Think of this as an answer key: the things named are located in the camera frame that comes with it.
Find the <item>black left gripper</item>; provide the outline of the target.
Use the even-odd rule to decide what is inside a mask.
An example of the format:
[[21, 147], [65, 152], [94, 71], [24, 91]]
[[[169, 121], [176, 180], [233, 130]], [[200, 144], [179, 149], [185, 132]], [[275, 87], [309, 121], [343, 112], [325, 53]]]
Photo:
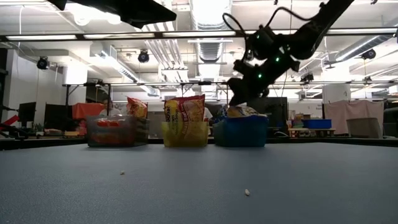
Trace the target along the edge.
[[172, 22], [177, 15], [153, 0], [49, 0], [57, 9], [64, 11], [69, 2], [90, 7], [118, 16], [121, 20], [139, 29], [145, 25]]

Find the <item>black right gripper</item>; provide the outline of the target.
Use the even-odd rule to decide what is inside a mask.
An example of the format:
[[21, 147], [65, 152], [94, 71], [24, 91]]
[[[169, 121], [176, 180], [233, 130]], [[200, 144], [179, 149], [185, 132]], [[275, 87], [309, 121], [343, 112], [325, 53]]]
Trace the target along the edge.
[[260, 26], [255, 33], [246, 37], [246, 50], [262, 64], [251, 65], [247, 57], [234, 62], [233, 69], [242, 78], [230, 78], [227, 81], [233, 92], [230, 106], [247, 103], [269, 94], [269, 85], [273, 84], [288, 69], [298, 70], [300, 63], [290, 55], [290, 46], [284, 44], [284, 35], [275, 34], [268, 26]]

